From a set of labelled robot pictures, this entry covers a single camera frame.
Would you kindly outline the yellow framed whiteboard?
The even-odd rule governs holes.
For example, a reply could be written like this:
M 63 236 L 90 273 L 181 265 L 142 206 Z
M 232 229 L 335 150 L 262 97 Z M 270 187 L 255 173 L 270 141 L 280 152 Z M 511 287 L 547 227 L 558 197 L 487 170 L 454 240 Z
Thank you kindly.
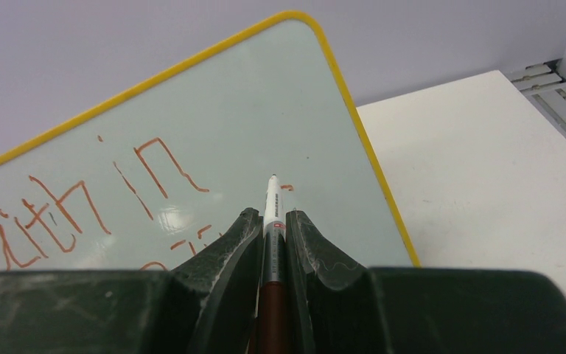
M 0 271 L 173 269 L 272 175 L 359 263 L 418 264 L 323 30 L 285 11 L 1 155 Z

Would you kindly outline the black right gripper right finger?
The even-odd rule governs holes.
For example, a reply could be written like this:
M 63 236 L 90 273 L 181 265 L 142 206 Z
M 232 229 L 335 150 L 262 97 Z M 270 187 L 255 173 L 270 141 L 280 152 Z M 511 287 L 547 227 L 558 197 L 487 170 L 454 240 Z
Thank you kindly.
M 566 298 L 532 271 L 365 267 L 286 216 L 295 353 L 566 353 Z

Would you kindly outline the white whiteboard marker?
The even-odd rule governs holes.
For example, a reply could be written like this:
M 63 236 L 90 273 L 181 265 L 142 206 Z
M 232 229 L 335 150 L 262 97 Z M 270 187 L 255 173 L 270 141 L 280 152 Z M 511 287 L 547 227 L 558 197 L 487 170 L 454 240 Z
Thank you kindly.
M 268 180 L 263 214 L 264 250 L 259 289 L 258 353 L 290 353 L 286 225 L 278 176 Z

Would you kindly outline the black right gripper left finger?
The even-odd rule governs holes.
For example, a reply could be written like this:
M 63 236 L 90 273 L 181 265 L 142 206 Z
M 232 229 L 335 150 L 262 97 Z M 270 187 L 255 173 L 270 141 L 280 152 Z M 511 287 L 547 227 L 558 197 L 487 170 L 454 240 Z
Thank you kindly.
M 261 264 L 247 208 L 170 271 L 0 272 L 0 353 L 244 353 Z

